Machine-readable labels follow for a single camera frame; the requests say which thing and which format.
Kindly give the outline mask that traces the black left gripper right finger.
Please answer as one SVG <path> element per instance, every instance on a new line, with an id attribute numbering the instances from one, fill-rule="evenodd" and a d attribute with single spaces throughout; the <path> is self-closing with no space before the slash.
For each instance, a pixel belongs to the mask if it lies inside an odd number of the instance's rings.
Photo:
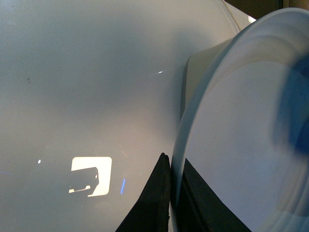
<path id="1" fill-rule="evenodd" d="M 192 164 L 184 163 L 177 206 L 180 232 L 249 232 L 250 229 L 219 199 Z"/>

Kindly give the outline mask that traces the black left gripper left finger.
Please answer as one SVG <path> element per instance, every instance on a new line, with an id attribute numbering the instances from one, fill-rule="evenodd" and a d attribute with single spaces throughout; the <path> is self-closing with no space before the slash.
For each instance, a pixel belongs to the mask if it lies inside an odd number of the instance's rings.
<path id="1" fill-rule="evenodd" d="M 171 188 L 169 157 L 162 153 L 137 202 L 118 232 L 167 232 Z"/>

